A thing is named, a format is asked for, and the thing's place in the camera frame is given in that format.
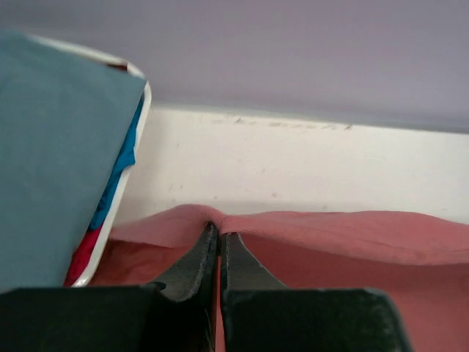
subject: lavender wall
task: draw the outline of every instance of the lavender wall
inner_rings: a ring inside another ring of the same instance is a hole
[[[163,102],[469,131],[469,1],[0,0],[0,24],[124,56]]]

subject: pink cloth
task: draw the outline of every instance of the pink cloth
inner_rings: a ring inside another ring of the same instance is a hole
[[[469,351],[469,226],[418,213],[227,216],[183,205],[115,229],[92,284],[153,279],[188,251],[209,221],[222,234],[241,233],[290,287],[384,290],[417,352]],[[221,348],[219,319],[217,326]]]

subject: pink fabric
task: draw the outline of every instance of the pink fabric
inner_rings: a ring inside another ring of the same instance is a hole
[[[221,233],[241,233],[290,287],[384,290],[417,352],[469,351],[469,226],[417,213],[226,216],[183,205],[115,229],[92,284],[149,281],[193,245],[208,221]],[[220,319],[216,345],[223,346]]]
[[[469,262],[469,226],[419,213],[299,213],[227,216],[181,205],[120,227],[111,237],[175,248],[193,243],[212,221],[221,233],[258,235],[296,246],[381,262],[440,265]]]

